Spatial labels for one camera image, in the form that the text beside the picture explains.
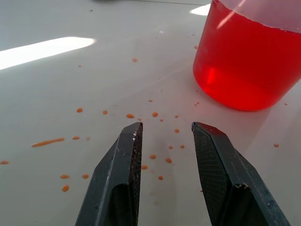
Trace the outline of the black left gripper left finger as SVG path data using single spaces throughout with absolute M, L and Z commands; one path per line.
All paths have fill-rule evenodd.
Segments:
M 143 124 L 124 127 L 95 167 L 75 226 L 138 226 Z

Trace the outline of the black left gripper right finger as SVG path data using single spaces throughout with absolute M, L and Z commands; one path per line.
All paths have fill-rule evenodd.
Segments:
M 257 170 L 225 133 L 200 122 L 191 129 L 212 226 L 291 226 Z

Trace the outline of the beaker of red liquid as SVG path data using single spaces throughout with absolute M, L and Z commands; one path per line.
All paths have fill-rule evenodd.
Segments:
M 228 107 L 276 104 L 301 79 L 301 0 L 212 0 L 193 74 Z

